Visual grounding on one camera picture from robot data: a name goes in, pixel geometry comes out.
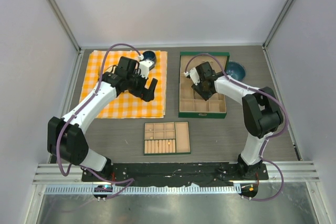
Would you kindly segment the green jewelry tray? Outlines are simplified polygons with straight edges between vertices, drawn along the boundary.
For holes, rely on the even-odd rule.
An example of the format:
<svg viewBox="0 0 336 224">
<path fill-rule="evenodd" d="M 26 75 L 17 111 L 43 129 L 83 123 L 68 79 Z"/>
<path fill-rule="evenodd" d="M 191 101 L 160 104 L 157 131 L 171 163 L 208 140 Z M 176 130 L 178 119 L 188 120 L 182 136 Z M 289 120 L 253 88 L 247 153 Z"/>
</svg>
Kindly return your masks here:
<svg viewBox="0 0 336 224">
<path fill-rule="evenodd" d="M 145 156 L 190 154 L 189 123 L 145 123 L 143 153 Z"/>
</svg>

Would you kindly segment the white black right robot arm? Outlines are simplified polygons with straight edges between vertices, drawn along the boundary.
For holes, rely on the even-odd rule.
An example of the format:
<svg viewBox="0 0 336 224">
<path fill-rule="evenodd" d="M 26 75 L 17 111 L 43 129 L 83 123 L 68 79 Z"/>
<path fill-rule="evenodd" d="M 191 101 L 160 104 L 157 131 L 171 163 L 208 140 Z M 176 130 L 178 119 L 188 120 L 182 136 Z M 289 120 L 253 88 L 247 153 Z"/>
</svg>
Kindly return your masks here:
<svg viewBox="0 0 336 224">
<path fill-rule="evenodd" d="M 242 106 L 248 136 L 243 151 L 238 155 L 237 173 L 242 179 L 250 179 L 261 168 L 267 142 L 284 120 L 283 106 L 275 98 L 273 90 L 247 86 L 223 71 L 215 72 L 209 62 L 185 70 L 184 75 L 193 81 L 192 89 L 203 100 L 207 101 L 217 93 Z"/>
</svg>

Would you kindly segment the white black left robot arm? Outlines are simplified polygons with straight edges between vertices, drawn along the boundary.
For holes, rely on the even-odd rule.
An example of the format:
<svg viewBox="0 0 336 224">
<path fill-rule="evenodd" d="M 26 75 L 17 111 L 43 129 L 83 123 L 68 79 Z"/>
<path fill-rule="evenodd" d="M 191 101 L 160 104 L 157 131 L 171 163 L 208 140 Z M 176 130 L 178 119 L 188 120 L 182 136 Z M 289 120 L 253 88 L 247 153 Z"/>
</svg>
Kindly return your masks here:
<svg viewBox="0 0 336 224">
<path fill-rule="evenodd" d="M 49 120 L 48 152 L 57 161 L 63 159 L 69 164 L 89 168 L 98 180 L 107 181 L 112 174 L 111 161 L 89 148 L 85 133 L 102 109 L 124 92 L 145 102 L 154 100 L 157 79 L 152 79 L 148 88 L 146 83 L 155 64 L 156 55 L 152 51 L 145 51 L 138 60 L 121 57 L 117 65 L 99 76 L 89 95 L 72 111 Z"/>
</svg>

